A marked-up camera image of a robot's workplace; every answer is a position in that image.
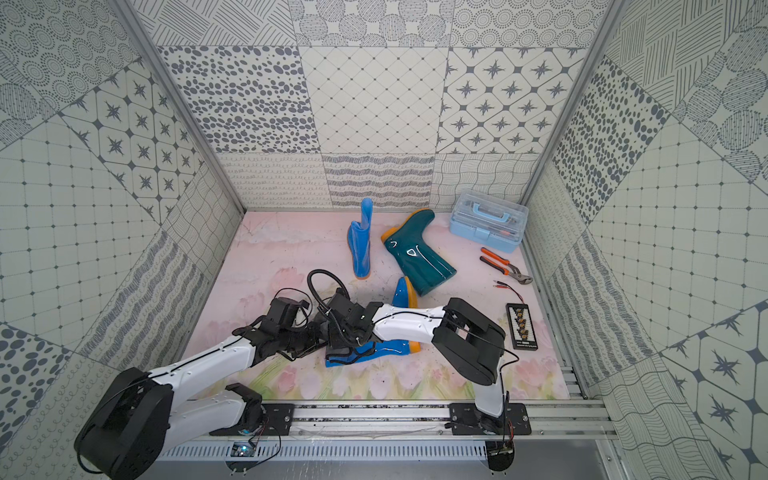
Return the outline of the blue rubber boot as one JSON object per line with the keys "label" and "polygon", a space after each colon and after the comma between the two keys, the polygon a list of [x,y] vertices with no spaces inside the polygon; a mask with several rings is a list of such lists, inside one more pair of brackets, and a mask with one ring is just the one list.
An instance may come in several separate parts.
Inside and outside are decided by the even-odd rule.
{"label": "blue rubber boot", "polygon": [[[418,306],[417,293],[410,280],[406,277],[401,277],[398,280],[392,304],[395,307]],[[325,366],[327,368],[341,367],[370,361],[383,356],[406,356],[420,351],[420,343],[406,340],[371,341],[352,350],[342,348],[341,350],[334,351],[328,347],[325,354]]]}
{"label": "blue rubber boot", "polygon": [[347,231],[347,244],[352,256],[353,273],[358,279],[365,279],[370,275],[370,232],[373,207],[373,200],[364,198],[360,205],[360,220],[352,221]]}

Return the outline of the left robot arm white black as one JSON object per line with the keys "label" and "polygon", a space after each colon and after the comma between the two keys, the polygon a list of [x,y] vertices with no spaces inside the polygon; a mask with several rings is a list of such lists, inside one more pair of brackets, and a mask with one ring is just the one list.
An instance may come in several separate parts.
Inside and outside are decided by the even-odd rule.
{"label": "left robot arm white black", "polygon": [[274,355],[295,361],[324,347],[324,322],[294,323],[307,305],[277,297],[266,314],[214,347],[151,371],[121,372],[76,436],[80,468],[136,479],[161,453],[201,435],[244,437],[245,446],[235,450],[239,455],[255,452],[265,436],[287,435],[292,407],[267,407],[261,394],[243,384],[231,383],[206,399],[198,395]]}

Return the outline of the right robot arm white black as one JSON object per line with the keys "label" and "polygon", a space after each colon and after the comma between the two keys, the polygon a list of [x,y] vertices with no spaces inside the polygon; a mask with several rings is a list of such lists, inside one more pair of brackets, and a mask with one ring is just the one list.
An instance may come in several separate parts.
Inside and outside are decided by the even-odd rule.
{"label": "right robot arm white black", "polygon": [[425,309],[382,302],[363,307],[352,301],[340,278],[325,269],[310,271],[307,286],[329,344],[339,352],[331,363],[355,364],[374,356],[377,346],[386,342],[430,344],[473,384],[480,414],[493,419],[503,415],[506,332],[467,301],[452,297],[444,306]]}

